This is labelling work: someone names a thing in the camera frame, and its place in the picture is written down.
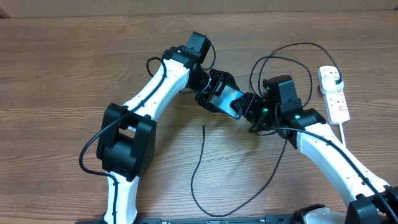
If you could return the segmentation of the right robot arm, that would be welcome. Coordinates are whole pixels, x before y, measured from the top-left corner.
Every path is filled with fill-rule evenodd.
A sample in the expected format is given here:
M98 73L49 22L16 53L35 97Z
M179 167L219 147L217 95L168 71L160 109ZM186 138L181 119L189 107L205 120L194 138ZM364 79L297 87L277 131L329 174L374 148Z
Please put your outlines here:
M311 205L294 212L291 223L397 223L397 188L367 169L317 110L303 108L292 77L271 78L263 86L263 95L240 95L231 101L232 109L252 123L250 132L277 131L306 155L347 207L339 213Z

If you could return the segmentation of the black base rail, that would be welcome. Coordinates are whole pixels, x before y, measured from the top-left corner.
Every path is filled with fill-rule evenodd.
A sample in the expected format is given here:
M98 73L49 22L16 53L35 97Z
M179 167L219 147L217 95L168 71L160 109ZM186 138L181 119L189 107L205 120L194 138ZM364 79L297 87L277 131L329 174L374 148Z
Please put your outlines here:
M302 223L293 215L266 215L252 218L185 218L185 219L161 219L161 218L137 218L133 224L299 224Z

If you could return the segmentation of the blue Samsung Galaxy smartphone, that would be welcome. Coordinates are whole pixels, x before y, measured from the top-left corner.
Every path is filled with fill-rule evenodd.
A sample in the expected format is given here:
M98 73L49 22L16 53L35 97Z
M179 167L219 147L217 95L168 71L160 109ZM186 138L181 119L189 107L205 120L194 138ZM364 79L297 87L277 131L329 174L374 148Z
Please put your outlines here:
M230 115L235 119L239 119L241 115L231 107L231 102L242 97L244 93L239 90L235 90L230 86L226 85L221 92L220 96L213 95L210 99L210 103L222 113Z

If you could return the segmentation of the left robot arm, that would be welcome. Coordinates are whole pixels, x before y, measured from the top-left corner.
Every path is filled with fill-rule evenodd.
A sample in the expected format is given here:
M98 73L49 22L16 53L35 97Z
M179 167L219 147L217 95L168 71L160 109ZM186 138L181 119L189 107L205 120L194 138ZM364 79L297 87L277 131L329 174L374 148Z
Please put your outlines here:
M136 96L105 109L96 150L108 180L103 223L134 223L137 218L138 183L153 160L157 120L182 89L189 88L211 112L240 117L231 107L243 95L234 78L202 67L210 48L207 36L193 32L186 45L164 51L158 71Z

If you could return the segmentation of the white power strip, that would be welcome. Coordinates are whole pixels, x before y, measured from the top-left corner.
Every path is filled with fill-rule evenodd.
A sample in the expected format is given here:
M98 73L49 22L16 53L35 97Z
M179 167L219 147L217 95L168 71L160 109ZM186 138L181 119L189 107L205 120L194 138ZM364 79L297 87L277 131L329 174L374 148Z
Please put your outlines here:
M337 77L340 79L339 71L333 66L322 66L318 69L320 86L321 77ZM329 124L343 124L350 120L348 105L343 89L330 94L322 94Z

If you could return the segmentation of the white USB charger plug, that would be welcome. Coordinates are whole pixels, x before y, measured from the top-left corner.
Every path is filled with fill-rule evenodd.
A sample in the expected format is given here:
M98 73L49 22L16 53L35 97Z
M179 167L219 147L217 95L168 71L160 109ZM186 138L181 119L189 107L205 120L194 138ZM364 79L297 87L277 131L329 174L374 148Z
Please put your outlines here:
M330 94L337 91L341 91L345 84L344 81L337 83L339 78L337 77L321 77L320 79L320 91L323 94Z

